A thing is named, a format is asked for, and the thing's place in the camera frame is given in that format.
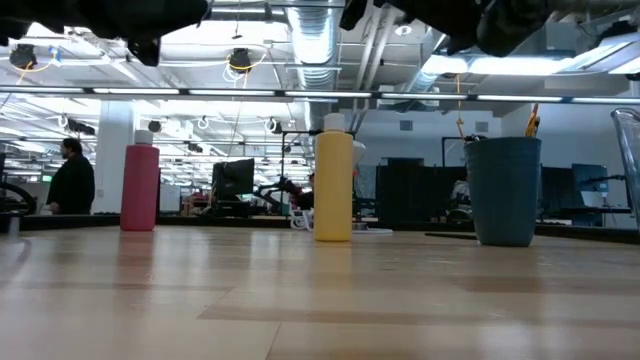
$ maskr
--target person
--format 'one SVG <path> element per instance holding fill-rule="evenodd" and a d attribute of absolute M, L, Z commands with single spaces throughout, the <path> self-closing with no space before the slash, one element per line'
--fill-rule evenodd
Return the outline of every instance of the person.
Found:
<path fill-rule="evenodd" d="M 67 161 L 51 179 L 47 205 L 54 214 L 88 215 L 95 196 L 93 167 L 82 155 L 78 139 L 64 139 L 60 152 Z"/>
<path fill-rule="evenodd" d="M 315 188 L 316 174 L 313 173 L 309 176 L 309 183 L 311 184 L 311 191 L 307 193 L 298 193 L 294 195 L 293 200 L 295 205 L 301 210 L 311 210 L 313 208 L 313 190 Z"/>

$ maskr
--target blue cup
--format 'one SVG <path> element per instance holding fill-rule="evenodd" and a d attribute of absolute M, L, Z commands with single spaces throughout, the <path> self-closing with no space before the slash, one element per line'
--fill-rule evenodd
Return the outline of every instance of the blue cup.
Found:
<path fill-rule="evenodd" d="M 542 142 L 531 137 L 465 145 L 471 208 L 483 245 L 527 247 L 533 240 Z"/>

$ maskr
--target white pillar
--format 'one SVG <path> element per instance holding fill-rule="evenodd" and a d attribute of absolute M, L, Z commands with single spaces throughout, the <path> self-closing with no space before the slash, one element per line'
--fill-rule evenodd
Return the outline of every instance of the white pillar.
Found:
<path fill-rule="evenodd" d="M 640 97 L 640 81 L 629 81 L 632 97 Z"/>
<path fill-rule="evenodd" d="M 127 145 L 133 144 L 138 116 L 131 101 L 102 101 L 96 150 L 93 213 L 120 213 Z"/>

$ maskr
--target clear glass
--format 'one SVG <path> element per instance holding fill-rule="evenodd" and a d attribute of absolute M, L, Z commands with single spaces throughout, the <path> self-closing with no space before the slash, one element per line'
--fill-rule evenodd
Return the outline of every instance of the clear glass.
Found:
<path fill-rule="evenodd" d="M 622 153 L 627 187 L 640 229 L 640 113 L 633 109 L 617 109 L 611 113 Z"/>

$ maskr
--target white bottle cap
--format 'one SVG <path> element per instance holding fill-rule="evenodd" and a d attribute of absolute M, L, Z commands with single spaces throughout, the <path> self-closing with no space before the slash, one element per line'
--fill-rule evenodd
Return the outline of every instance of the white bottle cap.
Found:
<path fill-rule="evenodd" d="M 153 133 L 149 130 L 136 130 L 134 142 L 141 145 L 153 145 Z"/>
<path fill-rule="evenodd" d="M 344 115 L 334 113 L 325 116 L 324 130 L 344 131 Z"/>

